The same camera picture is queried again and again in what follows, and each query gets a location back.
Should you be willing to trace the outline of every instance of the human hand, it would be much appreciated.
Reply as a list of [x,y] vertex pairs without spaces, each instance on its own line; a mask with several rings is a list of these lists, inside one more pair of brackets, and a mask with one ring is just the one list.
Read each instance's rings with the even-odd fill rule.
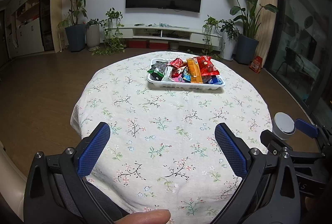
[[145,213],[133,213],[116,221],[116,224],[166,224],[171,218],[167,209],[152,210]]

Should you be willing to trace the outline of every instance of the white round lid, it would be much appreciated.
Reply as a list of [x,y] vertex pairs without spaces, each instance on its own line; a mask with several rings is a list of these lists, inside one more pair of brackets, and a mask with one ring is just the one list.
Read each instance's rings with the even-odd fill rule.
[[282,112],[278,112],[274,116],[274,121],[276,122],[276,125],[282,132],[288,134],[294,132],[295,128],[294,121],[289,115],[286,115],[285,113]]

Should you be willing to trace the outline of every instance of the round table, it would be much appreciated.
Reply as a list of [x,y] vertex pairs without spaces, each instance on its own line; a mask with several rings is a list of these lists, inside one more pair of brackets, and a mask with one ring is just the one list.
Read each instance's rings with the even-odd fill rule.
[[193,56],[152,52],[114,63],[96,72],[74,108],[71,125],[82,138],[109,124],[111,138],[88,180],[129,213],[167,208],[170,223],[210,223],[241,181],[215,141],[218,123],[267,152],[260,143],[261,132],[272,130],[267,105],[221,62],[212,60],[223,89],[147,81],[151,59]]

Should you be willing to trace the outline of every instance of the beige curtain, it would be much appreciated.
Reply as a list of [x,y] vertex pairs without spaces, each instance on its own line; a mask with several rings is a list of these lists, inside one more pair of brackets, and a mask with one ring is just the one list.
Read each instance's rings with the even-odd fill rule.
[[[261,5],[273,4],[277,6],[277,0],[259,0]],[[266,56],[268,54],[270,43],[272,39],[274,23],[276,21],[276,14],[262,9],[260,11],[259,23],[262,23],[259,26],[257,31],[256,39],[259,41],[255,56],[260,56],[263,59],[263,64],[265,62]]]

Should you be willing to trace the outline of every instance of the screw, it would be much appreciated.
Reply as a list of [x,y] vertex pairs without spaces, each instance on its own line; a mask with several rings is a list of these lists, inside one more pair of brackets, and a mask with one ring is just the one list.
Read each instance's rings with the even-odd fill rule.
[[253,153],[254,155],[258,155],[259,154],[259,150],[257,148],[252,148],[251,149],[251,153]]
[[39,159],[39,158],[41,158],[42,156],[43,156],[42,151],[39,151],[39,152],[36,153],[36,155],[34,155],[34,157],[35,157],[36,159]]
[[72,147],[68,147],[64,152],[67,154],[67,155],[71,155],[72,153],[74,153],[74,148]]
[[289,154],[288,154],[288,152],[283,152],[283,157],[284,157],[285,159],[288,159],[288,158],[289,158]]

